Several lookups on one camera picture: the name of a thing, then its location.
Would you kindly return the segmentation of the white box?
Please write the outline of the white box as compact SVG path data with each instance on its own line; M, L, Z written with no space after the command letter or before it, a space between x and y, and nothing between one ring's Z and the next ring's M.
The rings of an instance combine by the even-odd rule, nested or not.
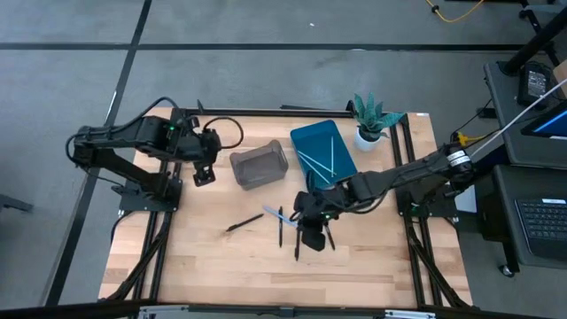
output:
M454 198L458 211L475 214L477 212L475 187L470 186L464 192Z

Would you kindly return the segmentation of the grey metal leg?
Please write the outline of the grey metal leg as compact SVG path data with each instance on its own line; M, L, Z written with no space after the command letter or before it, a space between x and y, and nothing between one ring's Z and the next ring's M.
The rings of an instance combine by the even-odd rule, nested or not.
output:
M0 194L0 213L4 209L16 209L24 213L29 213L33 206L27 202Z

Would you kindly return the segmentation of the monitor with blue screen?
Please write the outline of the monitor with blue screen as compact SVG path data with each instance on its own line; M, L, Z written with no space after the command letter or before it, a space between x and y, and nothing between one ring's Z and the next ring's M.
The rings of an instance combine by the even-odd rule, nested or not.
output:
M525 136L567 139L567 100L521 129Z

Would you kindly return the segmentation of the blue plastic tray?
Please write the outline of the blue plastic tray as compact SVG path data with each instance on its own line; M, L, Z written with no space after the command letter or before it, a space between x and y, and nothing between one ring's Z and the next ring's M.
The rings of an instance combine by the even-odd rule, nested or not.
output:
M334 136L334 170L336 175L317 166L308 160L325 178L330 181L326 184L307 164L299 157L298 151L304 152L314 160L330 168L330 137ZM354 175L357 168L354 164L346 143L340 135L337 124L332 120L320 121L301 128L295 128L290 133L291 144L299 161L299 166L305 177L311 174L314 180L309 188L329 189L339 180Z

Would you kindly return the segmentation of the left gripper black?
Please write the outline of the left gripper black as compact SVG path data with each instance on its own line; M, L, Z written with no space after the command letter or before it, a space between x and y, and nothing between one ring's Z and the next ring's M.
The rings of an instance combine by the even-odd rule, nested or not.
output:
M221 139L213 128L206 128L201 133L191 133L193 146L190 148L190 161L201 161L205 163L214 163L217 154L221 150ZM193 175L196 186L212 183L216 180L213 165L203 166L202 164L194 164L195 173Z

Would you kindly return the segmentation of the black workstation desk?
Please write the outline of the black workstation desk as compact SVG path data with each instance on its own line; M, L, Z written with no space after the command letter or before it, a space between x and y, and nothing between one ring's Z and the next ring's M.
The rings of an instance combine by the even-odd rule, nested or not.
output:
M515 100L519 77L501 71L504 63L484 65L485 81L491 93L496 118L503 127L515 123L503 134L503 144L476 163L488 167L490 174L475 182L478 211L486 240L501 241L510 269L517 264L541 268L567 269L567 248L559 249L557 259L531 253L517 211L518 199L567 200L567 142L544 137L524 136L521 129L550 109L529 110Z

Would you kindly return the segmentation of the black bar silver brackets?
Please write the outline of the black bar silver brackets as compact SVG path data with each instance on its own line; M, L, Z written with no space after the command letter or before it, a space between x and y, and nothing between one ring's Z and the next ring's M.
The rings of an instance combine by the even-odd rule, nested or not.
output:
M139 316L149 319L170 311L185 313L226 313L275 315L293 318L301 315L352 315L378 319L548 319L531 315L514 315L483 311L474 307L424 306L417 309L359 307L278 307L231 306L207 304L169 304L156 300L104 300L94 303L28 307L0 310L0 319L115 319Z

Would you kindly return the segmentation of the black diagonal pole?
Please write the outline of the black diagonal pole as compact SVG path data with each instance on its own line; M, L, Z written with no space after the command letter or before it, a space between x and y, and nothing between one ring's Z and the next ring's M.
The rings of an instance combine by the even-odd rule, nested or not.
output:
M567 27L567 3L565 4L528 4L527 0L521 1L522 10L518 13L520 18L528 17L530 20L537 20L534 12L551 12L555 16L546 26L536 30L536 35L525 44L508 62L500 63L500 70L506 74L515 74L525 65L538 51L544 50L553 66L560 64L555 54L555 47L552 40Z

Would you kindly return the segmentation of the black aluminium table frame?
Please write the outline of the black aluminium table frame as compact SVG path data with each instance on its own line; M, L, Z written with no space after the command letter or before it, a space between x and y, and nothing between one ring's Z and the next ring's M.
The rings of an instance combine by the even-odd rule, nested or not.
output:
M315 252L301 245L295 261L296 234L290 226L283 226L279 247L279 223L262 207L282 206L291 214L296 194L305 187L290 133L328 119L351 144L356 123L345 112L222 111L216 128L239 151L272 140L281 144L289 163L285 178L245 191L228 155L222 154L214 166L216 180L196 187L193 168L183 167L180 205L164 252L148 267L142 297L178 305L416 309L436 303L427 270L408 247L408 225L395 193L372 213L343 214L332 222L335 251ZM256 214L264 215L225 232Z

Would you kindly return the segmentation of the green snake plant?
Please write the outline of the green snake plant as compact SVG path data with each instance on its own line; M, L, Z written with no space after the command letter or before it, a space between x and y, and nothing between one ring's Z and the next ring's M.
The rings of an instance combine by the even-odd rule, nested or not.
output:
M361 138L367 142L375 142L382 137L388 138L387 128L396 126L404 113L384 113L383 103L375 102L374 95L369 93L367 102L354 95L353 116L358 122Z

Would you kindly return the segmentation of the grey translucent plastic bin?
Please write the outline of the grey translucent plastic bin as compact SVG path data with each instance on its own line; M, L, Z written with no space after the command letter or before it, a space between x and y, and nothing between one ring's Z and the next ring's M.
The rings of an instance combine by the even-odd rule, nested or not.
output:
M233 152L229 160L237 183L245 191L283 179L289 168L277 140L247 152Z

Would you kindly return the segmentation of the blue pencil yellow bands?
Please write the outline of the blue pencil yellow bands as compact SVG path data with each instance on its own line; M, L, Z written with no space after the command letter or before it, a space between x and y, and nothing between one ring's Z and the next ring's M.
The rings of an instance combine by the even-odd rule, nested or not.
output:
M269 206L263 206L262 208L264 209L265 212L270 213L270 214L274 215L275 217L277 217L280 220L280 222L285 223L285 224L290 225L290 226L295 227L295 228L298 227L297 222L293 222L289 218L284 217L282 214L279 213L278 210L275 210L274 208L271 208Z

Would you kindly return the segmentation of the black power device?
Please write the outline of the black power device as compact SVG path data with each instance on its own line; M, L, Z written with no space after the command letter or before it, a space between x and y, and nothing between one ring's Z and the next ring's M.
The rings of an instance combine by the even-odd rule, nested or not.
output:
M550 88L551 69L540 62L527 62L519 70L517 102L529 106Z

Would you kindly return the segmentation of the black laptop keyboard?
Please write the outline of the black laptop keyboard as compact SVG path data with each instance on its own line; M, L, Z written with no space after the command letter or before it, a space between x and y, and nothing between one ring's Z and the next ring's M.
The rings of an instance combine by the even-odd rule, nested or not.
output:
M516 199L515 205L530 253L567 261L567 199Z

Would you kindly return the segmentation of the yellow power plug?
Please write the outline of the yellow power plug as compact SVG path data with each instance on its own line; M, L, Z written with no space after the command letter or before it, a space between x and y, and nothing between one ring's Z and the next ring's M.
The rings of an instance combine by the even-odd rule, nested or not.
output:
M452 143L458 143L463 148L472 146L484 138L485 136L466 136L461 131L454 132L450 137Z

